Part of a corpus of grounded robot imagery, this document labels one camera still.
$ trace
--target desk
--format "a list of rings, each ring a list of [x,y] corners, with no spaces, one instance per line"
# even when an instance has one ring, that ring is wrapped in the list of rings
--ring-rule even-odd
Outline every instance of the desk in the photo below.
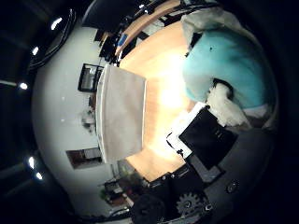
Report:
[[[158,7],[156,7],[155,11],[152,14],[150,14],[150,15],[145,14],[145,15],[139,17],[137,20],[133,21],[130,24],[130,26],[123,32],[124,34],[127,34],[128,36],[124,40],[123,44],[116,48],[115,55],[118,56],[121,53],[121,51],[149,24],[158,20],[163,15],[166,15],[166,14],[174,11],[174,8],[178,7],[179,5],[180,5],[179,0],[166,1],[163,4],[160,4]]]
[[[166,147],[173,120],[193,103],[184,91],[181,75],[187,44],[180,21],[141,42],[121,61],[120,68],[147,79],[144,144],[127,160],[148,181],[177,170],[184,160]]]

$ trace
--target ceiling light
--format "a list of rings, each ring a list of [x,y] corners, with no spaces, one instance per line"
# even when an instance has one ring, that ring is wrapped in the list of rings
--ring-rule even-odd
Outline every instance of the ceiling light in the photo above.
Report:
[[[35,169],[35,159],[33,157],[29,158],[28,163],[32,169]]]
[[[22,82],[22,83],[20,84],[20,88],[23,89],[23,90],[27,90],[28,86],[27,86],[26,83]]]
[[[32,50],[32,54],[33,55],[36,55],[38,53],[38,47],[35,47],[33,50]]]
[[[37,179],[39,179],[39,180],[42,180],[42,179],[43,179],[43,176],[41,175],[41,173],[36,173],[36,177],[37,177]]]
[[[0,84],[8,85],[8,86],[17,86],[17,83],[10,82],[10,81],[4,81],[0,79]]]
[[[56,27],[56,25],[59,23],[59,22],[61,22],[63,20],[63,18],[58,18],[56,21],[54,21],[53,23],[52,23],[52,25],[50,26],[50,29],[51,30],[55,30],[55,27]]]

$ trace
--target turquoise fabric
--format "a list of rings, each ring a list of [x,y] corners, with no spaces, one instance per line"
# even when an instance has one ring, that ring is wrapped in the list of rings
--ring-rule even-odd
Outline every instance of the turquoise fabric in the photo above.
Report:
[[[247,38],[229,29],[204,31],[183,65],[186,92],[190,99],[204,102],[213,78],[234,88],[233,101],[241,108],[273,103],[269,65]]]

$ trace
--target wall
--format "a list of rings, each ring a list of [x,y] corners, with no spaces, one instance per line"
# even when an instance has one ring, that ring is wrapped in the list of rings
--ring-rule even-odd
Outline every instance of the wall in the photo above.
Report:
[[[65,153],[97,147],[95,133],[88,133],[80,120],[82,111],[88,108],[89,93],[78,91],[83,63],[100,61],[99,43],[93,42],[95,33],[95,29],[77,24],[64,46],[38,71],[32,103],[36,141],[43,160],[81,215],[108,214],[110,207],[99,198],[98,186],[113,176],[107,164],[74,170]]]

